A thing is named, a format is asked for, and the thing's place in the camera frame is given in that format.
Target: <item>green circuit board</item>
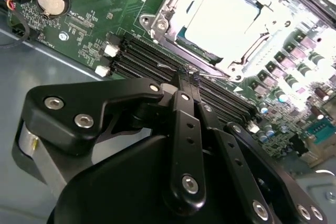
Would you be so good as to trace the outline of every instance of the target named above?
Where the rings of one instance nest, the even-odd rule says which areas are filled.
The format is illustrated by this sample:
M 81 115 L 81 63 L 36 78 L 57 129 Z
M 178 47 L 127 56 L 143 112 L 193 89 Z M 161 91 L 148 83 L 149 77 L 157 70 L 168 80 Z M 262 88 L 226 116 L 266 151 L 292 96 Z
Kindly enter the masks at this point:
M 155 13 L 163 0 L 70 0 L 70 11 L 57 19 L 45 19 L 36 1 L 17 6 L 31 28 L 41 31 L 38 40 L 52 49 L 95 69 L 100 64 L 99 48 L 112 32 L 146 36 L 138 16 Z M 69 35 L 59 39 L 60 32 Z
M 40 32 L 38 41 L 44 45 L 72 58 L 75 61 L 95 70 L 98 65 L 106 65 L 106 59 L 99 54 L 99 50 L 106 41 L 107 34 L 112 33 L 118 36 L 131 34 L 140 39 L 150 47 L 154 47 L 169 58 L 187 65 L 187 62 L 178 55 L 164 49 L 155 44 L 148 33 L 139 23 L 139 17 L 143 13 L 155 14 L 160 8 L 164 0 L 70 0 L 70 9 L 66 15 L 62 15 L 55 19 L 47 19 L 41 15 L 41 9 L 38 7 L 36 0 L 30 3 L 16 5 L 16 9 L 21 12 L 28 21 L 29 26 Z M 9 22 L 14 19 L 9 14 Z M 303 26 L 306 32 L 312 38 L 319 36 L 325 27 L 309 24 L 311 27 Z M 288 34 L 287 40 L 282 46 L 288 42 L 293 42 L 297 35 L 297 29 L 293 28 L 293 32 Z M 66 40 L 60 39 L 60 34 L 66 34 Z M 269 113 L 265 118 L 270 122 L 275 131 L 275 136 L 269 139 L 263 148 L 273 157 L 279 157 L 280 151 L 289 144 L 288 139 L 295 134 L 306 134 L 306 129 L 311 124 L 316 123 L 316 118 L 311 116 L 308 108 L 300 111 L 298 114 L 292 114 L 294 107 L 292 104 L 280 103 L 274 96 L 277 87 L 272 87 L 268 93 L 260 95 L 251 88 L 251 83 L 259 81 L 257 74 L 260 70 L 266 70 L 265 64 L 270 60 L 274 60 L 276 46 L 272 43 L 276 39 L 269 41 L 269 46 L 265 50 L 259 52 L 259 63 L 253 63 L 257 68 L 254 74 L 250 75 L 241 83 L 229 81 L 221 81 L 217 79 L 209 80 L 215 85 L 236 94 L 248 103 L 258 105 L 266 102 L 269 106 Z M 308 63 L 309 57 L 304 60 L 297 60 L 295 63 L 299 66 Z M 312 90 L 315 87 L 322 87 L 324 90 L 335 89 L 332 82 L 314 82 L 308 86 L 307 90 L 314 96 Z M 314 104 L 318 107 L 323 102 L 316 99 Z M 304 123 L 298 125 L 297 122 L 302 120 Z

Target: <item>screw hole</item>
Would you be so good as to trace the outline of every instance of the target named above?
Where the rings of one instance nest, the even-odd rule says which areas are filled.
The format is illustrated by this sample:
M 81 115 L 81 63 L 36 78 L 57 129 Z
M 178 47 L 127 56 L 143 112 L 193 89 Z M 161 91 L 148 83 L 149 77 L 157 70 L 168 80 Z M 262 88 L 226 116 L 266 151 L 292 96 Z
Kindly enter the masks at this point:
M 187 141 L 188 141 L 188 143 L 190 143 L 190 144 L 194 144 L 194 143 L 195 143 L 194 140 L 191 139 L 191 137 L 187 137 Z
M 242 162 L 239 159 L 236 158 L 235 161 L 236 161 L 237 165 L 243 166 Z

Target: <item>capacitor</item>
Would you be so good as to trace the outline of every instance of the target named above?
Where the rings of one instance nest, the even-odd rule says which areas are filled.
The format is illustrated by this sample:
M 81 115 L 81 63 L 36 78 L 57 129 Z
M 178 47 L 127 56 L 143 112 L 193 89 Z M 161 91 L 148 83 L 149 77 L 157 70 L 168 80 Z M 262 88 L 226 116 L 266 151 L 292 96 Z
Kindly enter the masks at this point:
M 321 88 L 316 88 L 314 90 L 314 93 L 322 100 L 327 101 L 329 99 L 329 96 L 327 93 L 325 93 Z
M 261 114 L 266 114 L 268 112 L 268 108 L 266 106 L 266 103 L 262 102 L 259 104 L 259 110 Z
M 301 84 L 294 78 L 290 78 L 286 82 L 295 92 L 302 88 Z
M 282 90 L 276 91 L 274 95 L 277 97 L 279 102 L 287 102 L 288 100 L 288 96 Z
M 264 131 L 258 131 L 257 136 L 259 141 L 261 141 L 262 143 L 267 142 L 267 136 L 265 135 Z
M 321 120 L 321 119 L 324 118 L 324 115 L 322 114 L 322 112 L 321 112 L 316 106 L 312 106 L 312 107 L 310 108 L 310 111 L 311 111 L 311 113 L 312 113 L 314 116 L 316 116 L 316 118 L 317 118 L 318 120 Z
M 303 68 L 300 69 L 300 73 L 308 78 L 308 79 L 312 79 L 314 77 L 314 71 L 311 70 L 309 67 L 304 66 Z
M 285 125 L 282 125 L 282 126 L 280 127 L 280 130 L 281 130 L 282 133 L 287 133 L 287 132 L 288 132 L 288 127 L 285 126 Z
M 311 58 L 311 61 L 314 62 L 316 66 L 323 69 L 324 67 L 330 66 L 328 60 L 325 57 L 320 55 L 315 55 Z
M 265 134 L 267 137 L 271 137 L 271 136 L 274 136 L 275 132 L 272 128 L 272 125 L 270 124 L 267 124 L 264 126 L 264 131 L 265 131 Z

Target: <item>bolt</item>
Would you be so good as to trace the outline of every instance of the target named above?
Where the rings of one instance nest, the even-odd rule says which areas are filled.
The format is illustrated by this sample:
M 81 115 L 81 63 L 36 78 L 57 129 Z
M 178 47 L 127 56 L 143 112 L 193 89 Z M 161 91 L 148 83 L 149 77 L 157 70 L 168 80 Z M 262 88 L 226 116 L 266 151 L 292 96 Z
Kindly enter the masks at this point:
M 58 38 L 62 41 L 67 41 L 69 39 L 69 35 L 65 31 L 61 31 Z
M 331 203 L 335 203 L 336 202 L 336 195 L 329 191 L 325 194 L 325 197 L 327 198 L 328 201 L 330 201 Z
M 198 192 L 198 183 L 196 182 L 196 180 L 191 177 L 191 176 L 184 176 L 182 178 L 182 185 L 184 187 L 184 189 L 186 189 L 186 191 L 190 194 L 197 194 Z
M 206 109 L 206 111 L 212 112 L 212 109 L 209 105 L 204 105 L 204 108 Z
M 167 23 L 166 23 L 165 20 L 159 20 L 159 21 L 157 22 L 157 25 L 156 25 L 156 26 L 157 26 L 158 29 L 160 29 L 160 30 L 166 30 L 166 29 L 167 29 Z
M 79 114 L 75 117 L 75 123 L 78 127 L 89 129 L 93 126 L 93 118 L 90 115 Z
M 48 97 L 44 100 L 44 105 L 51 110 L 60 110 L 64 107 L 63 101 L 57 97 Z
M 266 208 L 258 201 L 254 200 L 253 201 L 253 209 L 254 212 L 264 221 L 268 220 L 268 212 Z
M 233 129 L 238 133 L 242 132 L 242 130 L 236 125 L 233 125 Z
M 151 90 L 155 91 L 155 92 L 158 92 L 159 91 L 159 88 L 155 85 L 149 85 L 149 87 L 151 88 Z
M 315 215 L 316 218 L 318 218 L 319 220 L 323 220 L 322 214 L 320 213 L 319 210 L 317 210 L 316 207 L 311 206 L 310 208 L 313 211 L 313 214 Z
M 302 205 L 298 205 L 300 214 L 307 220 L 310 220 L 310 213 Z
M 189 101 L 189 97 L 186 96 L 185 94 L 182 94 L 181 96 L 182 96 L 182 98 L 183 98 L 184 100 Z

